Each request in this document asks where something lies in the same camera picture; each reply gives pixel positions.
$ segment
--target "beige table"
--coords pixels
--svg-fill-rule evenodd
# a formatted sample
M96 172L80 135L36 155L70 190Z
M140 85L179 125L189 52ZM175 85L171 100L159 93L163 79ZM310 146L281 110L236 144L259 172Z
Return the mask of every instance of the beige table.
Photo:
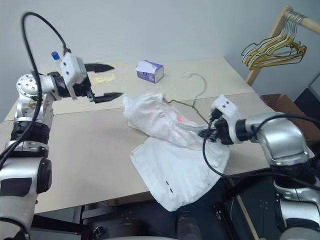
M202 82L196 76L193 79L180 76L187 71L198 72L208 81L206 92L196 103L202 114L209 114L210 105L220 94L237 104L244 118L270 111L223 58L164 63L166 76L157 84L137 78L132 65L127 64L126 69L121 72L123 66L120 66L116 79L104 83L97 81L94 88L103 92L125 90L130 96L163 92L168 99L191 103L194 95L201 91ZM109 104L91 104L85 98L74 102L64 99L53 107L56 115L48 143L52 186L48 192L39 195L36 213L148 191L129 156L148 136L128 127L121 99ZM190 120L203 123L193 109L183 105L177 107ZM10 138L12 119L12 113L9 113L0 125L0 146ZM231 146L230 150L225 171L228 174L267 166L258 144L245 142Z

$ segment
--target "hanger rack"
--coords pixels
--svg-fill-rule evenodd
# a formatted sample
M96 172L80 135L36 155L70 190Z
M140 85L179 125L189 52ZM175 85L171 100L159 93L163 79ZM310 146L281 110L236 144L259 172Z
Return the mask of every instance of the hanger rack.
M285 8L282 9L282 11L281 11L273 29L272 29L272 32L271 32L269 38L273 38L281 32L282 28L284 27L284 19L285 19L286 12L293 11L293 10L294 9L291 6L286 6ZM314 21L308 17L305 17L299 23L299 25L320 35L320 23L317 21ZM247 84L249 84L250 86L252 86L252 84L256 80L260 71L261 71L261 68L251 70L248 77L246 78L245 82Z

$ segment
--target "white garment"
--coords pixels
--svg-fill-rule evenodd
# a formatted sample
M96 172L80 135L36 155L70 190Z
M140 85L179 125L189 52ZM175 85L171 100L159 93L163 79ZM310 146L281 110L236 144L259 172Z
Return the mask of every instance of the white garment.
M215 169L225 170L230 155L227 146L207 140L205 154ZM153 137L130 156L154 199L170 212L197 201L220 178L206 165L202 150L178 147Z
M208 192L220 176L208 168L202 154L203 138L198 132L207 125L186 119L161 94L134 99L124 95L128 125L151 136L130 154L153 197L168 211L195 202ZM218 171L226 168L229 147L207 140L209 163Z
M161 94L146 94L136 98L124 94L123 103L123 114L129 127L179 147L202 149L203 139L198 132L208 126L186 119L174 105L166 103Z

